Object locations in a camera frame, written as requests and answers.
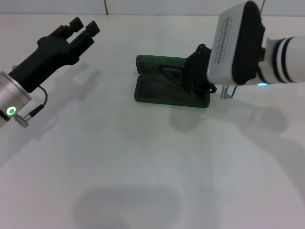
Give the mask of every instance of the green led ring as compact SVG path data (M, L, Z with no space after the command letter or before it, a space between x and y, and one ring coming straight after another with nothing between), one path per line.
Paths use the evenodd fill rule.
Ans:
M8 115L13 115L13 114L16 113L16 108L15 108L14 106L11 106L11 107L9 107L9 108L7 109L6 113L7 113Z

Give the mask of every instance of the black cable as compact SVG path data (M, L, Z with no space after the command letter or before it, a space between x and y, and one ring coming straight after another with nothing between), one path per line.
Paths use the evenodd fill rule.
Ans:
M165 82L165 81L163 81L163 80L160 80L160 79L158 79L158 78L155 77L155 76L154 76L154 79L155 79L156 81L159 81L159 82L163 83L163 84L166 85L166 86L169 86L169 87L173 88L173 89L176 89L176 90L179 90L179 91L184 91L184 92L187 91L186 89L183 89L182 87L181 87L181 88L178 88L178 87L175 87L174 85L170 85L169 83L167 83L167 82Z
M43 90L43 92L45 94L45 99L44 99L44 103L43 104L40 104L34 110L29 112L29 115L31 117L34 117L36 114L38 114L38 112L41 111L44 108L44 106L47 104L47 101L48 101L48 93L47 93L47 91L43 87L41 87L41 86L38 86L38 87Z
M45 105L47 104L47 101L48 101L48 93L47 93L47 91L46 91L43 87L41 87L40 85L39 85L38 87L39 87L40 89L42 89L43 92L44 92L44 94L45 94L44 103L42 104L43 106L45 106Z
M235 86L235 88L233 89L233 92L232 92L232 95L231 95L231 99L233 98L233 96L234 96L234 94L235 94L235 91L236 91L236 88L237 88L238 86Z
M261 14L261 13L262 13L262 11L263 11L263 8L264 8L264 5L265 5L265 1L266 1L266 0L264 0L264 1L263 1L263 3L262 3L261 10L259 11L259 13L260 13L260 14Z
M178 69L180 71L183 71L182 68L179 68L179 67L175 67L175 66L167 66L167 65L161 65L159 67L159 72L164 75L165 77L167 77L168 79L170 79L171 81L173 81L174 83L180 85L180 82L176 81L174 78L170 77L168 74L166 74L164 71L163 71L163 68L174 68L174 69Z

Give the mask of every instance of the silver metal cylinder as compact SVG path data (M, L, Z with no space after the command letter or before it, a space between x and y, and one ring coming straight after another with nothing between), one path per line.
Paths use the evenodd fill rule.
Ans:
M13 118L32 97L26 90L5 72L0 73L0 110ZM7 121L0 116L0 128Z

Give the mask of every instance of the white backdrop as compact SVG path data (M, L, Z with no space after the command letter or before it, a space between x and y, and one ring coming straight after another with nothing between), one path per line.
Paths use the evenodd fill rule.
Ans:
M106 0L109 14L218 15L245 0ZM254 0L261 7L263 0ZM1 0L0 13L106 14L104 0ZM303 0L266 0L265 16L305 16Z
M0 0L0 13L106 14L103 0Z
M109 14L218 15L246 0L106 0ZM259 7L263 0L254 0ZM305 16L303 0L266 0L263 15Z
M0 15L0 69L74 17ZM27 129L0 130L0 229L305 229L304 83L218 91L207 109L137 103L136 56L210 47L217 16L80 18L95 44L42 84ZM263 23L305 31L305 17Z

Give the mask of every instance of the black stripe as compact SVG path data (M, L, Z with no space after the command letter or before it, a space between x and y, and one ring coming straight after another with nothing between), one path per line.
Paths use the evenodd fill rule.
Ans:
M274 75L277 78L277 80L281 83L286 83L285 81L283 81L281 79L280 74L278 73L277 63L276 63L276 56L277 56L278 48L280 47L280 44L282 43L283 40L284 39L280 39L274 46L273 55L272 55L272 67L273 67Z
M286 67L286 52L287 52L287 47L288 47L288 43L291 41L291 39L293 39L294 37L288 38L284 45L283 45L283 50L282 50L282 69L283 69L283 73L284 76L286 77L286 79L291 82L294 83L294 81L290 78L288 71L287 71L287 67Z
M0 110L0 117L2 117L5 121L9 121L10 120L10 117L8 117L6 115L6 113L4 113L3 111Z
M105 9L106 9L106 15L109 15L109 13L108 13L108 7L107 7L107 2L106 2L106 0L104 0L104 5L105 5Z
M258 74L258 77L261 79L261 81L262 81L263 83L269 84L269 83L267 82L267 80L265 79L265 77L263 76L263 73L262 73L262 70L261 70L260 67L257 68L257 74Z

